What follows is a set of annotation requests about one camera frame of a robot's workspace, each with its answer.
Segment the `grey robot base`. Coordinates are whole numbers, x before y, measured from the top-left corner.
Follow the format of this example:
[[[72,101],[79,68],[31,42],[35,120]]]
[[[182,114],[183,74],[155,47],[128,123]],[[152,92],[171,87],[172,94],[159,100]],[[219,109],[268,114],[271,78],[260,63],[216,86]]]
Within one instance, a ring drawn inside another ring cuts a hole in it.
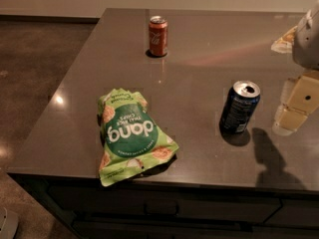
[[[0,239],[14,239],[19,223],[18,215],[0,207]]]

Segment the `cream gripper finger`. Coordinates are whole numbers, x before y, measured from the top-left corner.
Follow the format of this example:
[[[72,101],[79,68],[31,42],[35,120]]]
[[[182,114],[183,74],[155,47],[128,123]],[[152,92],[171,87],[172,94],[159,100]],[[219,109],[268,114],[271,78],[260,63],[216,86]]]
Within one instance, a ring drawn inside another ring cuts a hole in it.
[[[284,82],[282,92],[281,92],[281,97],[280,97],[280,102],[282,104],[286,104],[289,100],[290,95],[292,94],[292,91],[297,83],[296,79],[287,79]]]
[[[319,108],[319,74],[302,74],[286,104],[280,105],[274,118],[275,132],[295,132]]]

